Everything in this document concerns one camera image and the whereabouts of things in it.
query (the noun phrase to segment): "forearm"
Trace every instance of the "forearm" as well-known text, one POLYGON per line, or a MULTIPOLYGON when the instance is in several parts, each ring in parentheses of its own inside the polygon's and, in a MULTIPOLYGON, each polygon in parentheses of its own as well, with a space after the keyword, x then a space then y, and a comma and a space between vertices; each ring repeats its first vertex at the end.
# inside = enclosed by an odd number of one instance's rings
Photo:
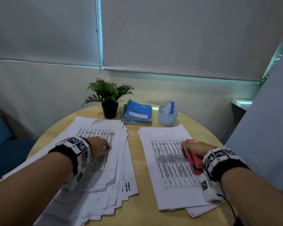
POLYGON ((225 172, 221 182, 249 226, 283 225, 283 193, 265 179, 236 167, 225 172))
POLYGON ((68 157, 52 152, 0 182, 0 226, 31 226, 72 170, 68 157))

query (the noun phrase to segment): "window blind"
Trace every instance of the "window blind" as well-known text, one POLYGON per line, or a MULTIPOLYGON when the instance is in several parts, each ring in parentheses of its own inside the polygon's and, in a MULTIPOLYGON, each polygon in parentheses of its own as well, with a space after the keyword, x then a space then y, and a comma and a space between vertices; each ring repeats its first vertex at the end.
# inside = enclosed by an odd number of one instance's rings
POLYGON ((259 81, 283 0, 102 0, 105 69, 259 81))
POLYGON ((95 0, 0 0, 0 59, 99 65, 95 0))

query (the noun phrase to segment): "hand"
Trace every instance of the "hand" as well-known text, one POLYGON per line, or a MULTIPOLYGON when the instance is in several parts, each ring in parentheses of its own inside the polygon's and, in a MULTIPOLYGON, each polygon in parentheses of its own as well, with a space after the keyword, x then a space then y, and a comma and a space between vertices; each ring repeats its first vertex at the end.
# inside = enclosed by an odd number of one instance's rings
POLYGON ((213 145, 204 142, 197 142, 197 143, 186 143, 181 142, 182 147, 189 149, 196 155, 205 156, 211 149, 216 148, 213 145))
POLYGON ((101 137, 90 137, 87 138, 87 140, 91 147, 91 157, 105 156, 107 154, 108 151, 103 149, 103 145, 109 148, 109 143, 107 140, 102 139, 101 137))

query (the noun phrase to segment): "notebook stack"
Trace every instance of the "notebook stack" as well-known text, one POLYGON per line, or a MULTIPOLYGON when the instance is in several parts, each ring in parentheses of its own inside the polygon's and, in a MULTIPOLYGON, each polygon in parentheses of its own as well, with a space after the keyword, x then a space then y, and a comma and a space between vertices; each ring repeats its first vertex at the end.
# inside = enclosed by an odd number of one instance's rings
POLYGON ((142 105, 129 99, 124 104, 124 114, 122 121, 125 124, 152 124, 152 107, 151 105, 142 105))

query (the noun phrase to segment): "basket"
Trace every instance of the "basket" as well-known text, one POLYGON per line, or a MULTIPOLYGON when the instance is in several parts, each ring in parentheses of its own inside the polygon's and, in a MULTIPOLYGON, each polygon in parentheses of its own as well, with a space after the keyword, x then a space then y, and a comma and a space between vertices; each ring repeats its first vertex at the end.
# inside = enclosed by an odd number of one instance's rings
POLYGON ((174 114, 165 114, 166 106, 160 106, 158 111, 158 121, 163 126, 173 126, 178 116, 178 109, 174 106, 174 114))

